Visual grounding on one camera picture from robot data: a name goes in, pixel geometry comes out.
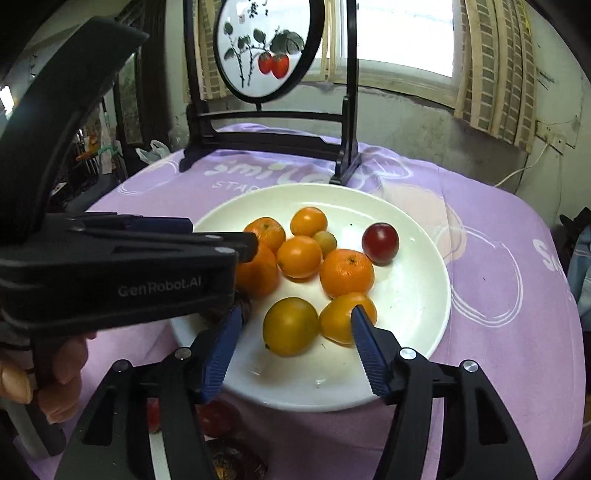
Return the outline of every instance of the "human hand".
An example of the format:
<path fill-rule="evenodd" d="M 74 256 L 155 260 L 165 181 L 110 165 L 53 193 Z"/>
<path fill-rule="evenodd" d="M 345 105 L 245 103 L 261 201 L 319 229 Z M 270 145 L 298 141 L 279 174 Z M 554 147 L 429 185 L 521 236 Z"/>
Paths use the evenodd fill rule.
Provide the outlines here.
<path fill-rule="evenodd" d="M 54 355 L 52 369 L 56 382 L 41 389 L 37 396 L 50 423 L 61 423 L 76 414 L 82 391 L 80 370 L 88 360 L 86 339 L 95 337 L 95 333 L 72 337 Z M 6 359 L 0 359 L 0 397 L 23 404 L 33 399 L 27 373 Z"/>

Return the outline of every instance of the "mandarin orange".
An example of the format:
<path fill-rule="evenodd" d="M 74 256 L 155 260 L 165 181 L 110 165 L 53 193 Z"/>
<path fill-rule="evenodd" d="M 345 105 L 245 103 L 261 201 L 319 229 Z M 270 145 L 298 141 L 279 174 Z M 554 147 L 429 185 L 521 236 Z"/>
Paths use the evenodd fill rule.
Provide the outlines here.
<path fill-rule="evenodd" d="M 268 246 L 274 254 L 285 242 L 285 230 L 277 220 L 271 217 L 257 218 L 249 223 L 244 231 L 254 233 L 259 242 Z"/>
<path fill-rule="evenodd" d="M 371 260 L 357 250 L 333 250 L 320 267 L 320 283 L 331 298 L 354 291 L 366 294 L 374 286 L 374 278 Z"/>
<path fill-rule="evenodd" d="M 328 224 L 322 210 L 316 207 L 304 207 L 291 219 L 290 229 L 294 235 L 314 236 L 315 233 L 326 230 Z"/>
<path fill-rule="evenodd" d="M 279 285 L 279 271 L 275 255 L 265 244 L 259 243 L 251 262 L 236 268 L 236 289 L 258 298 L 272 293 Z"/>
<path fill-rule="evenodd" d="M 321 263 L 322 249 L 309 236 L 290 238 L 277 251 L 277 265 L 287 277 L 311 277 L 318 272 Z"/>

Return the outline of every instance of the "light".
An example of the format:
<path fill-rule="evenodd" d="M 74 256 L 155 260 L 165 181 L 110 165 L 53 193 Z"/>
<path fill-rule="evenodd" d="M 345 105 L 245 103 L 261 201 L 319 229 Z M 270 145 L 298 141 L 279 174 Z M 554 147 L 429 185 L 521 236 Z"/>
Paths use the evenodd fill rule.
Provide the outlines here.
<path fill-rule="evenodd" d="M 6 85 L 2 90 L 0 90 L 0 100 L 4 105 L 6 115 L 8 116 L 14 108 L 14 100 L 12 100 L 12 95 L 10 93 L 10 88 L 8 87 L 8 85 Z"/>

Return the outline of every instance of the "orange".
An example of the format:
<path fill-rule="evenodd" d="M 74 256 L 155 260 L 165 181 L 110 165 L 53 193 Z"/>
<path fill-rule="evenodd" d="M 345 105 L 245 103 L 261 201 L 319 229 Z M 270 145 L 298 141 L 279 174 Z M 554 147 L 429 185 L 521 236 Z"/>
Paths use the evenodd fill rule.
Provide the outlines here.
<path fill-rule="evenodd" d="M 304 207 L 291 219 L 290 229 L 294 235 L 314 236 L 326 230 L 329 221 L 322 210 L 316 207 Z"/>
<path fill-rule="evenodd" d="M 295 236 L 279 247 L 277 265 L 291 278 L 308 278 L 318 272 L 322 249 L 309 236 Z"/>
<path fill-rule="evenodd" d="M 320 267 L 320 283 L 331 298 L 352 291 L 367 293 L 374 286 L 374 266 L 367 255 L 338 248 L 324 259 Z"/>
<path fill-rule="evenodd" d="M 252 297 L 264 297 L 279 285 L 275 255 L 265 244 L 259 244 L 251 262 L 236 268 L 236 289 Z"/>
<path fill-rule="evenodd" d="M 244 231 L 254 233 L 259 242 L 268 246 L 274 254 L 285 242 L 285 230 L 277 220 L 270 217 L 257 218 L 249 223 Z"/>
<path fill-rule="evenodd" d="M 353 345 L 351 330 L 351 311 L 361 305 L 369 320 L 375 325 L 378 312 L 370 298 L 362 293 L 351 292 L 336 297 L 320 312 L 320 333 L 341 345 Z"/>

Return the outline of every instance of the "white wall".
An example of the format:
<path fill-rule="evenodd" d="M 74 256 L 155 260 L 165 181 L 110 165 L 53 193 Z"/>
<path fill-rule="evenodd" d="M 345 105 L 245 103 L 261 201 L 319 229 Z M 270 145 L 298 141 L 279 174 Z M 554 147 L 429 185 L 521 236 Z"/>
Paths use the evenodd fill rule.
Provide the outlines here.
<path fill-rule="evenodd" d="M 553 124 L 551 128 L 574 147 L 567 146 L 564 155 L 549 148 L 525 172 L 517 192 L 551 226 L 557 215 L 572 218 L 583 207 L 591 207 L 591 84 L 554 28 L 531 8 L 529 12 L 538 68 L 551 78 L 540 77 L 548 90 L 537 85 L 537 118 Z M 536 140 L 528 165 L 543 145 Z"/>

